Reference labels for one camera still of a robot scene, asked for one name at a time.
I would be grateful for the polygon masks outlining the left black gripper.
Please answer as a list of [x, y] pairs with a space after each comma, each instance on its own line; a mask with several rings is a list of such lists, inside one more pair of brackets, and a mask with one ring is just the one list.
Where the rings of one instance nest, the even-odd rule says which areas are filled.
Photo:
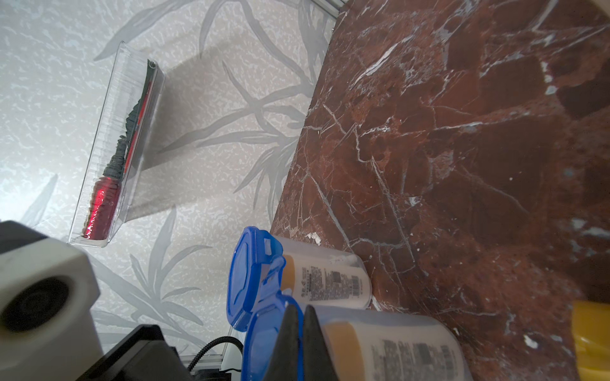
[[157, 325], [139, 325], [92, 365], [79, 381], [189, 380], [176, 349]]

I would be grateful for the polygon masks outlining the blue-lidded clear kit cup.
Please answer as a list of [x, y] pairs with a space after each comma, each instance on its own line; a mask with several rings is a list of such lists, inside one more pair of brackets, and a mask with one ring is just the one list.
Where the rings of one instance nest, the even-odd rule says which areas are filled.
[[[299, 311], [303, 379], [305, 308], [278, 293], [253, 314], [243, 349], [241, 379], [264, 380], [284, 311]], [[432, 317], [313, 306], [338, 380], [471, 380], [458, 340]]]
[[373, 292], [360, 257], [246, 227], [235, 248], [227, 287], [227, 320], [240, 332], [263, 300], [281, 293], [304, 308], [364, 310]]

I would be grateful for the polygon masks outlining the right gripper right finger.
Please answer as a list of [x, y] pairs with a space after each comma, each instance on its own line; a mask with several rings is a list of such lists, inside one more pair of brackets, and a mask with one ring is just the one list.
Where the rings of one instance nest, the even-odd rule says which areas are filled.
[[307, 306], [303, 316], [303, 379], [305, 381], [338, 381], [313, 306]]

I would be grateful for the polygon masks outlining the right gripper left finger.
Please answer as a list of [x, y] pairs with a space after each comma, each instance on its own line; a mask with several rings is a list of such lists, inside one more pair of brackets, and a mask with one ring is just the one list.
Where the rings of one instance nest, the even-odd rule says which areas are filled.
[[299, 317], [299, 311], [294, 305], [289, 305], [284, 311], [264, 381], [297, 381], [300, 379], [301, 323]]

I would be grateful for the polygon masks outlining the white yellow-capped lotion bottle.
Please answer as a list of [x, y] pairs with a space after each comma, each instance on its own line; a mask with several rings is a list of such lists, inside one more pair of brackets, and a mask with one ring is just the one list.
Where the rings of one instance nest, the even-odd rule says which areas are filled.
[[580, 380], [609, 381], [609, 305], [573, 304], [572, 335]]

